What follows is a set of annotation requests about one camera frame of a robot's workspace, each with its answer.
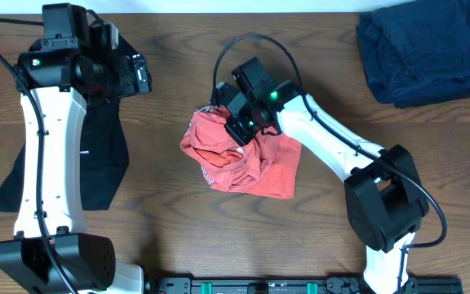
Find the red cloth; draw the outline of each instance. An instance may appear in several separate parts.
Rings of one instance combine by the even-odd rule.
[[[206,182],[225,192],[293,198],[302,145],[284,134],[258,133],[240,147],[224,129],[228,116],[225,108],[199,109],[180,142],[180,148],[202,165]]]

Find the black garment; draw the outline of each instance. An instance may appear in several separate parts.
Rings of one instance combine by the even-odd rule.
[[[84,210],[106,210],[128,168],[128,149],[119,99],[87,106],[81,134],[81,203]],[[24,147],[0,187],[0,212],[18,212],[23,194]]]
[[[470,97],[470,0],[417,0],[360,15],[367,84],[395,107]]]

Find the folded blue cloth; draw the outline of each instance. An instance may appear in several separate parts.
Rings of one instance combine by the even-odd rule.
[[[405,108],[470,97],[470,0],[417,0],[360,15],[366,81]]]

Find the dark blue cloth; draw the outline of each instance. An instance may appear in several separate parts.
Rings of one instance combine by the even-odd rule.
[[[366,81],[405,108],[470,97],[470,0],[417,0],[360,15]]]

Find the wood grain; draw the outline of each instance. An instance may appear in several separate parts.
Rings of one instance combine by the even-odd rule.
[[[38,19],[37,16],[15,16]],[[207,103],[211,70],[232,38],[266,33],[283,42],[307,90],[330,114],[374,142],[404,145],[449,221],[447,240],[414,250],[417,275],[452,275],[470,293],[470,99],[416,109],[381,105],[370,94],[357,49],[354,14],[107,15],[148,58],[154,92],[125,99],[121,119],[131,163],[111,208],[85,212],[89,233],[110,237],[124,261],[195,276],[323,276],[360,273],[365,249],[348,225],[338,178],[303,150],[295,198],[276,200],[207,188],[200,168],[179,149],[192,112]],[[41,28],[0,24],[0,52],[10,61]],[[227,54],[219,80],[258,56],[279,78],[287,59],[263,42]],[[24,143],[15,85],[0,65],[0,184]],[[15,214],[0,213],[0,240]],[[418,240],[439,232],[434,212]],[[0,270],[0,293],[22,289]]]

